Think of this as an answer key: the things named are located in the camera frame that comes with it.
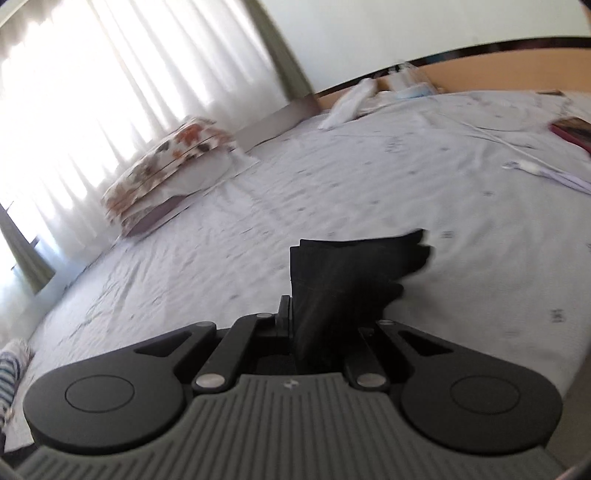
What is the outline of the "black pants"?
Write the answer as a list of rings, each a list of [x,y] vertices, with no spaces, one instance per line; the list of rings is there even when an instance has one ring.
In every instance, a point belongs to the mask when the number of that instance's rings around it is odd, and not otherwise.
[[[294,349],[306,373],[332,372],[358,347],[356,330],[382,319],[404,295],[402,280],[432,255],[426,231],[349,241],[303,239],[290,248]]]

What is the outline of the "blue white striped garment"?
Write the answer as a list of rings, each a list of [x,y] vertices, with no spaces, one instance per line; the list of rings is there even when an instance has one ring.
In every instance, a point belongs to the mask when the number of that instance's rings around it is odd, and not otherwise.
[[[13,403],[21,380],[34,356],[29,343],[24,339],[10,340],[1,348],[0,354],[0,395],[1,434],[12,416]]]

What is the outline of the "green curtain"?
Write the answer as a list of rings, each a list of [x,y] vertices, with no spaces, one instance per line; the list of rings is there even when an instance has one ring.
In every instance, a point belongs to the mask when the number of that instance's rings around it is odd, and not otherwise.
[[[52,280],[55,270],[27,241],[3,206],[0,211],[2,235],[31,290],[37,294]]]
[[[304,74],[296,56],[263,5],[256,0],[245,0],[242,4],[270,56],[277,78],[280,80],[281,89],[287,99],[290,101],[305,99],[318,105],[307,75]]]

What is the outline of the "white patterned bed sheet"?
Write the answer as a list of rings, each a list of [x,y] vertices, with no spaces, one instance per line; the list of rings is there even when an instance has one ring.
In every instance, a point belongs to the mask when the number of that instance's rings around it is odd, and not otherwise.
[[[582,179],[589,156],[549,130],[586,94],[419,98],[322,131],[310,119],[257,162],[69,288],[34,333],[18,391],[47,371],[209,320],[273,311],[290,247],[422,228],[435,255],[389,318],[521,364],[561,392],[590,347],[590,199],[510,168],[533,155]]]

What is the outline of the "white lower pillow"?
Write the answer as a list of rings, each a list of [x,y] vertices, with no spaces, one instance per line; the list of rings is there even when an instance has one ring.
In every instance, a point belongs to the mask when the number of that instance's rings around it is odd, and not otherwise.
[[[239,148],[216,148],[197,159],[188,160],[122,214],[118,221],[121,235],[131,238],[151,233],[174,212],[190,205],[199,194],[235,178],[256,162],[256,157]]]

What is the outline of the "floral pillow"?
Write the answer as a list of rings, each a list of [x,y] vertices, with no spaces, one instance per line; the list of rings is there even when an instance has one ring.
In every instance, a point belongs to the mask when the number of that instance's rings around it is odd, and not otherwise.
[[[110,223],[121,222],[136,202],[176,174],[189,161],[223,149],[236,148],[235,137],[218,128],[215,121],[190,117],[135,161],[106,190],[101,203]]]

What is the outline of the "red-cased smartphone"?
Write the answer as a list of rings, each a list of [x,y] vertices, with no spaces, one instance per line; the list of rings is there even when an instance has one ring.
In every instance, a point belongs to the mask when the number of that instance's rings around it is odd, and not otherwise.
[[[561,118],[549,125],[549,130],[563,140],[591,154],[591,124],[579,117]]]

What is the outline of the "light blue round box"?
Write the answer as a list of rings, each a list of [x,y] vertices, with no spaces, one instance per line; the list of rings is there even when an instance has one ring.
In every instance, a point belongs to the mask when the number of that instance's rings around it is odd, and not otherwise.
[[[428,82],[420,82],[396,92],[396,97],[400,100],[428,97],[437,95],[438,90]]]

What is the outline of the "white crumpled cloth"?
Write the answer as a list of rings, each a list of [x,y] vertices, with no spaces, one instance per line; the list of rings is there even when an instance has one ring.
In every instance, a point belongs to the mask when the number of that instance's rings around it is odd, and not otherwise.
[[[377,80],[370,78],[363,79],[339,97],[335,104],[332,105],[331,110],[329,110],[328,116],[318,124],[318,129],[324,131],[332,130],[356,119],[363,103],[370,99],[370,97],[375,96],[377,91]]]

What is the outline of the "small dark phone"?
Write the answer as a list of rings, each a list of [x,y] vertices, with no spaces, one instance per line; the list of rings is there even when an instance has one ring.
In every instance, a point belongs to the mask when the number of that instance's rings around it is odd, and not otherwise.
[[[546,96],[557,96],[557,97],[564,97],[565,94],[561,90],[552,89],[552,90],[543,90],[536,92],[539,95],[546,95]]]

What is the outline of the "white sheer curtain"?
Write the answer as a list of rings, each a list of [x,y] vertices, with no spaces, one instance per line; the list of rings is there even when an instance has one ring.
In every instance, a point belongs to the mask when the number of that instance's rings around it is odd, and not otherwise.
[[[1,21],[1,203],[61,254],[103,234],[104,191],[184,119],[234,132],[287,102],[238,1],[23,1]]]

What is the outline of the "wooden bed headboard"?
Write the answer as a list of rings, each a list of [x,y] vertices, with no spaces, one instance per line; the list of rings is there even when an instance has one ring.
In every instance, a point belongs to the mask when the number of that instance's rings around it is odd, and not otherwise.
[[[590,91],[590,39],[543,37],[465,47],[410,62],[448,93]]]

